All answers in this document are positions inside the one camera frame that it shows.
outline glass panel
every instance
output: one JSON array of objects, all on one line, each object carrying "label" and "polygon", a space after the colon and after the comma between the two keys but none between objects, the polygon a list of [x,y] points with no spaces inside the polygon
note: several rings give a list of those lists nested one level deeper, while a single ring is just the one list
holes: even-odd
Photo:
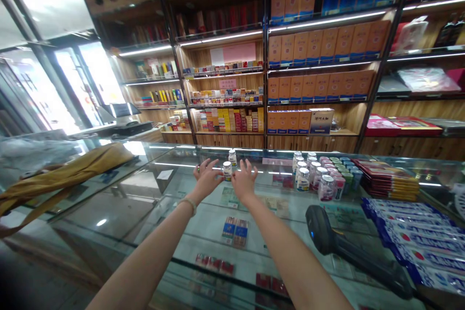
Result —
[{"label": "glass panel", "polygon": [[102,123],[96,108],[98,103],[95,100],[89,83],[82,71],[82,67],[79,66],[73,50],[71,48],[65,48],[55,51],[55,56],[92,126],[100,126]]},{"label": "glass panel", "polygon": [[4,52],[19,83],[36,104],[48,130],[63,129],[66,134],[79,131],[62,99],[30,48]]},{"label": "glass panel", "polygon": [[84,58],[92,79],[99,89],[103,102],[125,103],[120,86],[116,80],[115,74],[108,62],[108,56],[100,42],[94,42],[87,45],[79,46],[79,50]]}]

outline wooden wall panel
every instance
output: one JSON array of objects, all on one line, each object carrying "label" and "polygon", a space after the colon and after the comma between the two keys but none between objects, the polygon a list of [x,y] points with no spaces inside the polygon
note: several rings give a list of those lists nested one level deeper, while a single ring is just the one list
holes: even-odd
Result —
[{"label": "wooden wall panel", "polygon": [[465,103],[449,101],[378,102],[372,114],[381,116],[415,116],[465,121]]}]

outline pink sign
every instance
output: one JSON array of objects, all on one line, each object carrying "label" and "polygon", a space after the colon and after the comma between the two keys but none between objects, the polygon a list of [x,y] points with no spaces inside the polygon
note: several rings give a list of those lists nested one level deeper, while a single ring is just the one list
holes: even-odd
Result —
[{"label": "pink sign", "polygon": [[237,88],[236,79],[227,79],[219,81],[219,88],[222,90]]}]

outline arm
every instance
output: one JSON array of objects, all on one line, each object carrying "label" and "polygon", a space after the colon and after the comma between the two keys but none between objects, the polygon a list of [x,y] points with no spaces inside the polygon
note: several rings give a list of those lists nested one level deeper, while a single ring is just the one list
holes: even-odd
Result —
[{"label": "arm", "polygon": [[315,255],[281,219],[276,217],[255,195],[257,168],[241,160],[241,171],[235,172],[232,185],[242,204],[257,223],[271,257],[297,310],[352,310],[333,279]]},{"label": "arm", "polygon": [[[186,196],[197,206],[223,181],[223,177],[216,178],[222,172],[212,169],[219,160],[207,166],[209,161],[207,159],[195,167],[197,184]],[[192,214],[193,207],[189,202],[180,203],[111,275],[87,310],[145,309]]]}]

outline yellow bag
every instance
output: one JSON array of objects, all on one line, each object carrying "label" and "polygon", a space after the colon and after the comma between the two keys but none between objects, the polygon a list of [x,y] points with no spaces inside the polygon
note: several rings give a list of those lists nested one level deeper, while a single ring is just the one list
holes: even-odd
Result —
[{"label": "yellow bag", "polygon": [[58,189],[60,192],[34,208],[23,222],[14,228],[0,230],[0,238],[14,234],[41,214],[65,199],[73,187],[92,177],[121,165],[134,156],[122,143],[112,143],[92,149],[87,154],[56,170],[19,181],[0,195],[0,217],[29,200]]}]

